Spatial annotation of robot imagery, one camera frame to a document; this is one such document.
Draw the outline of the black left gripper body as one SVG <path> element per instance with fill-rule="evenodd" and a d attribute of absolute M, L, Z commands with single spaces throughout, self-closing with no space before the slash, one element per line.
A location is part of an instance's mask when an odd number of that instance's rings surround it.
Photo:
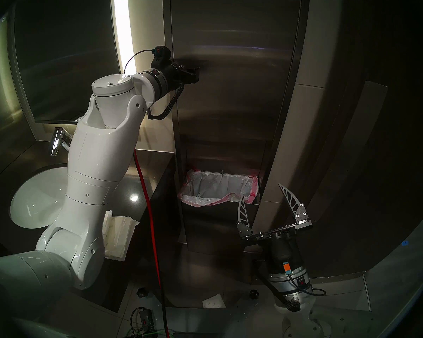
<path fill-rule="evenodd" d="M 176 74 L 171 58 L 171 51 L 165 46 L 156 46 L 152 53 L 152 73 L 161 84 L 161 93 L 169 93 L 184 85 L 181 74 Z"/>

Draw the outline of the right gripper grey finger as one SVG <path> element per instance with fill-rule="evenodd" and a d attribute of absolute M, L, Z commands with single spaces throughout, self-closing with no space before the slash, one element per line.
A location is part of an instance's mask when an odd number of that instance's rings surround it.
<path fill-rule="evenodd" d="M 239 238 L 241 240 L 246 239 L 252 236 L 252 228 L 249 222 L 249 216 L 246 210 L 244 196 L 241 196 L 238 211 L 237 211 L 237 229 L 239 233 Z"/>
<path fill-rule="evenodd" d="M 301 225 L 310 222 L 310 218 L 308 217 L 304 204 L 300 202 L 298 198 L 284 185 L 278 183 L 278 186 L 294 215 L 295 224 Z"/>

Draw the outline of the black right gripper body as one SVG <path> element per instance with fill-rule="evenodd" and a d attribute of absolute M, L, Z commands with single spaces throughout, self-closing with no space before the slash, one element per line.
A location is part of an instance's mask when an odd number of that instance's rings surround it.
<path fill-rule="evenodd" d="M 260 246 L 272 273 L 294 274 L 299 269 L 305 269 L 296 241 L 297 232 L 310 228 L 312 228 L 311 220 L 301 225 L 291 224 L 267 232 L 253 233 L 246 239 L 240 239 L 240 242 L 244 247 Z"/>

